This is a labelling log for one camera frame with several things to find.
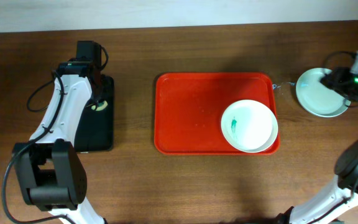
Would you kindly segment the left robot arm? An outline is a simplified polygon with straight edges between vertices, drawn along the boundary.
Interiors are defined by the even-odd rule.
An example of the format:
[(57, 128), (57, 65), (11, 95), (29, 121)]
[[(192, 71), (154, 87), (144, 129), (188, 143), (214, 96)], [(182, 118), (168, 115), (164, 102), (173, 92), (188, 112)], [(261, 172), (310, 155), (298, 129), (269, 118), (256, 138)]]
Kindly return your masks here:
[(105, 223), (86, 198), (87, 178), (75, 136), (86, 105), (97, 108), (106, 66), (104, 47), (77, 43), (76, 56), (52, 71), (54, 91), (43, 120), (28, 142), (15, 144), (7, 171), (15, 170), (24, 202), (63, 223)]

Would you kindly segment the white plate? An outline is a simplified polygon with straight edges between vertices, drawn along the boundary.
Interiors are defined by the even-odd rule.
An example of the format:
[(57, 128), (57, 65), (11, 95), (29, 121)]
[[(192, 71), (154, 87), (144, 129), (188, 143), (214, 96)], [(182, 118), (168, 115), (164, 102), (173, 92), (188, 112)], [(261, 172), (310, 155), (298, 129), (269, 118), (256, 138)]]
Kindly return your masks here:
[(239, 100), (229, 105), (221, 116), (220, 127), (226, 142), (245, 153), (265, 152), (278, 140), (275, 114), (255, 100)]

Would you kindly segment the mint green plate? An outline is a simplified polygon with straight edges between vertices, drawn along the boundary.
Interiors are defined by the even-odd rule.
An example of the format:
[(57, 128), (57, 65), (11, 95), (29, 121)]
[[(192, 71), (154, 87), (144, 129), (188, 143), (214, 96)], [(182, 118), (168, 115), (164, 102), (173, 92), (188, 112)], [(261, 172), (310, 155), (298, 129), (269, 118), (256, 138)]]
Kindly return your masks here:
[(320, 79), (330, 74), (327, 68), (312, 68), (304, 72), (296, 82), (296, 97), (300, 105), (309, 113), (332, 118), (343, 114), (350, 101), (321, 84)]

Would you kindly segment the green yellow sponge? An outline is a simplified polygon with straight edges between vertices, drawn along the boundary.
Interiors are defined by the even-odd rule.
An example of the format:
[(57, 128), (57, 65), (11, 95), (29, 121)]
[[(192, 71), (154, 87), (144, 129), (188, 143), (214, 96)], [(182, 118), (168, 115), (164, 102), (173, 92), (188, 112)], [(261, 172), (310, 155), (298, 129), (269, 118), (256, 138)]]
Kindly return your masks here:
[(107, 101), (102, 101), (102, 102), (99, 102), (97, 104), (94, 104), (91, 106), (91, 109), (93, 111), (102, 111), (104, 109), (106, 109), (108, 106), (108, 102)]

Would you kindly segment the red plastic tray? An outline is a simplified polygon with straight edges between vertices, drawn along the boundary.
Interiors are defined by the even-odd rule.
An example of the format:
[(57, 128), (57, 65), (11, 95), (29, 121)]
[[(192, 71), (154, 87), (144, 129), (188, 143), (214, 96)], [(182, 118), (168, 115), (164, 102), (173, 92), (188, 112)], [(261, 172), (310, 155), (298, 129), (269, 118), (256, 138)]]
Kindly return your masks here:
[(221, 131), (224, 110), (239, 100), (255, 100), (276, 111), (272, 80), (262, 72), (160, 75), (155, 84), (155, 147), (167, 155), (243, 155)]

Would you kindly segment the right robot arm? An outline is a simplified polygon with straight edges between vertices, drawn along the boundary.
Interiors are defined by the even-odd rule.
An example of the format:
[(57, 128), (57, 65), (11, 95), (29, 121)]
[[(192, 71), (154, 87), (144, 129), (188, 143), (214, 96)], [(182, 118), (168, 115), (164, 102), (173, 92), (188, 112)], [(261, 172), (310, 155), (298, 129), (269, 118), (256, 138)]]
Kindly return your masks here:
[[(317, 79), (325, 89), (358, 102), (358, 69), (338, 67)], [(338, 158), (333, 180), (309, 201), (280, 213), (274, 223), (331, 223), (358, 206), (358, 140)]]

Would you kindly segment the black plastic tray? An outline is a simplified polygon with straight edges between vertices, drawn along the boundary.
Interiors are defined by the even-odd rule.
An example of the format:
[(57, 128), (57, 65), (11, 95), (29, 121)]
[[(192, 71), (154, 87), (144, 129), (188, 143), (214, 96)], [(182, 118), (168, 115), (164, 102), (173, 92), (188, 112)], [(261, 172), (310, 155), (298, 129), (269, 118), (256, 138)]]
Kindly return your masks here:
[[(103, 91), (101, 100), (88, 100), (83, 109), (75, 135), (76, 152), (88, 153), (110, 151), (114, 142), (114, 80), (102, 75)], [(108, 106), (102, 111), (93, 111), (91, 106), (107, 101)]]

